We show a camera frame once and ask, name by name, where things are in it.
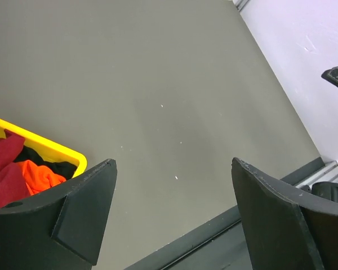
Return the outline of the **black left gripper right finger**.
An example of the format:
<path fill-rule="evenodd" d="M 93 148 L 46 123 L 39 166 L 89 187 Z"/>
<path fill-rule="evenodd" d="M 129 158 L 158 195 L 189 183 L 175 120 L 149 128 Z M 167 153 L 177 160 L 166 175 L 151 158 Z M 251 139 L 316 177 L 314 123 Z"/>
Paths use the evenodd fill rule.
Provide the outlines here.
<path fill-rule="evenodd" d="M 338 269 L 338 202 L 237 157 L 232 181 L 253 269 Z"/>

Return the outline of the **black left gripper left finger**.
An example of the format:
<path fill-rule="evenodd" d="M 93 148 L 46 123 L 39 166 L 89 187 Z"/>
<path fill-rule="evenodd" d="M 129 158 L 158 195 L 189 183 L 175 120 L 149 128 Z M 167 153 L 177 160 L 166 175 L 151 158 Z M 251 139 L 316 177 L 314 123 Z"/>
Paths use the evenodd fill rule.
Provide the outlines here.
<path fill-rule="evenodd" d="M 0 208 L 0 270 L 95 266 L 116 180 L 116 162 L 108 159 Z"/>

